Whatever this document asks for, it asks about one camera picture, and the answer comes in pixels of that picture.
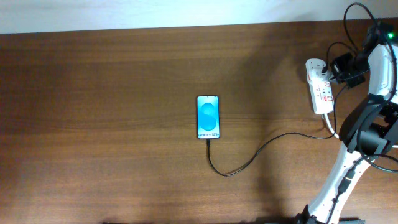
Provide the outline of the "blue screen Galaxy smartphone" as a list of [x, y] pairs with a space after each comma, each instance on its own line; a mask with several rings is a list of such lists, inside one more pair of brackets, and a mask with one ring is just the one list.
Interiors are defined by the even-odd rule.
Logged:
[[197, 138], [219, 139], [219, 98], [216, 95], [197, 97]]

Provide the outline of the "white power strip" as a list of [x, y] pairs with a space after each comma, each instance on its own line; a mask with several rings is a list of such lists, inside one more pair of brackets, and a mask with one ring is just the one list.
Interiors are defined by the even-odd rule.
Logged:
[[[305, 68], [309, 72], [311, 69], [324, 69], [325, 65], [323, 60], [311, 58], [306, 61]], [[323, 115], [333, 111], [334, 99], [329, 80], [309, 84], [309, 89], [315, 114]]]

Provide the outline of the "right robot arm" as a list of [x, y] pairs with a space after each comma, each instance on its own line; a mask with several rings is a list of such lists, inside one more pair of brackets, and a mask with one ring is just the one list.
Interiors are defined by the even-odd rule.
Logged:
[[361, 50], [331, 62], [306, 62], [307, 81], [316, 114], [334, 110], [329, 93], [333, 82], [353, 88], [369, 73], [367, 97], [343, 121], [336, 162], [315, 199], [295, 217], [296, 223], [338, 223], [341, 211], [364, 172], [378, 158], [388, 158], [397, 142], [397, 41], [391, 25], [377, 22], [366, 34]]

